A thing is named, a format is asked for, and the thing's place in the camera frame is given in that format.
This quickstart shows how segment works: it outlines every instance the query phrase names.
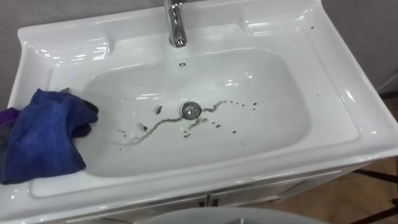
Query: sink countertop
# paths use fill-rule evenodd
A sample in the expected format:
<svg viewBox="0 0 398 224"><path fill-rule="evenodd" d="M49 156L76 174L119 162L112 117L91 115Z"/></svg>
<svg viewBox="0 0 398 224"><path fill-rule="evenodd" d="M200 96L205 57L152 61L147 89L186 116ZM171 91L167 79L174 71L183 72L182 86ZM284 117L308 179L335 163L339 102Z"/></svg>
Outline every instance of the sink countertop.
<svg viewBox="0 0 398 224"><path fill-rule="evenodd" d="M398 155L398 125L321 1L203 1L186 4L184 14L188 44L178 51L167 42L163 8L19 31L22 56L9 106L23 108L37 88L71 87L100 111L117 106L120 118L100 114L101 123L75 143L86 170L0 186L6 205L0 223L59 220ZM182 60L183 70L177 67ZM181 130L190 123L182 121L178 128L159 128L137 150L119 142L122 154L109 156L113 143L101 142L112 136L108 126L122 126L129 116L150 127L158 119L139 111L159 100L155 96L134 97L136 108L121 103L126 98L113 100L141 94L142 87L159 90L164 118L184 97L198 97L206 107L228 100L206 114L227 131L215 135L219 129L206 124L187 141ZM241 104L254 102L243 111ZM231 134L234 128L240 137ZM109 149L96 154L102 145ZM187 147L194 150L185 152Z"/></svg>

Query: tiled floor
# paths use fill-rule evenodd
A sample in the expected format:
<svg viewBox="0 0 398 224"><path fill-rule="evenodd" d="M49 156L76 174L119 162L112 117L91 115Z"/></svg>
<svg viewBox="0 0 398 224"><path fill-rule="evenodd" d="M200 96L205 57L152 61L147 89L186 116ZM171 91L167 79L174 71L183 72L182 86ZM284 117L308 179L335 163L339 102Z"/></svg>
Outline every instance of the tiled floor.
<svg viewBox="0 0 398 224"><path fill-rule="evenodd" d="M386 100L385 103L398 119L398 98ZM397 175L396 162L393 157L364 169ZM392 208L391 199L398 197L397 191L394 184L350 173L283 202L257 203L250 207L283 210L328 223L343 224ZM398 223L398 216L378 223Z"/></svg>

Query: vanity cabinet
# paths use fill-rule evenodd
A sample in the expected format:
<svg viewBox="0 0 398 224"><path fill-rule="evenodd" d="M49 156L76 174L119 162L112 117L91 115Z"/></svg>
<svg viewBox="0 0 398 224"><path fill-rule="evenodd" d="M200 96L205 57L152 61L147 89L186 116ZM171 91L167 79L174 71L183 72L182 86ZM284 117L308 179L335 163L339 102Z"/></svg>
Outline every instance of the vanity cabinet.
<svg viewBox="0 0 398 224"><path fill-rule="evenodd" d="M362 166L342 167L340 169L323 170L277 179L259 177L259 179L263 178L263 180L248 184L240 183L240 185L203 192L198 195L85 215L64 220L63 222L87 224L139 223L157 215L187 208L242 206L250 203L283 200L359 169Z"/></svg>
<svg viewBox="0 0 398 224"><path fill-rule="evenodd" d="M86 223L86 224L115 224L115 223L139 223L157 215L169 213L188 208L205 207L207 195L199 197L189 197L183 199L169 200L166 202L154 203L151 205L140 205L121 208L115 211L108 211L96 215L87 215L69 219L67 223Z"/></svg>

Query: chrome faucet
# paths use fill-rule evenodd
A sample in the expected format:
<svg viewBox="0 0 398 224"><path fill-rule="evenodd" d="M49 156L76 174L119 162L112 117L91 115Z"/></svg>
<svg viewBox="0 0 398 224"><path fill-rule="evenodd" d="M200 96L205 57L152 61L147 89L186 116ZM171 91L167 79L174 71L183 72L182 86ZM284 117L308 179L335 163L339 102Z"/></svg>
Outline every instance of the chrome faucet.
<svg viewBox="0 0 398 224"><path fill-rule="evenodd" d="M169 27L169 42L173 47L184 47L187 44L184 24L182 23L182 4L185 0L164 0L167 26Z"/></svg>

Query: metal stand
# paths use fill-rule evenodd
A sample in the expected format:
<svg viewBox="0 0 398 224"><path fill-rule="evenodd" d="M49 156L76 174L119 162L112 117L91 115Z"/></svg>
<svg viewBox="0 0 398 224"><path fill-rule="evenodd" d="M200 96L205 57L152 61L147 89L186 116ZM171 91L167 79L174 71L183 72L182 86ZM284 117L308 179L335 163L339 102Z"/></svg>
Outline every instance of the metal stand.
<svg viewBox="0 0 398 224"><path fill-rule="evenodd" d="M361 170L361 169L354 171L354 173L366 175L368 177L372 177L372 178L379 179L379 180L384 180L384 181L387 181L387 182L390 182L393 184L398 184L398 177L394 176L394 175L383 174L380 172ZM353 222L352 224L369 224L369 223L383 220L385 218L389 218L394 215L398 215L398 198L392 199L391 202L392 202L392 204L395 205L395 207L392 207L383 212L379 212L377 214L371 215L370 217L358 220L356 222Z"/></svg>

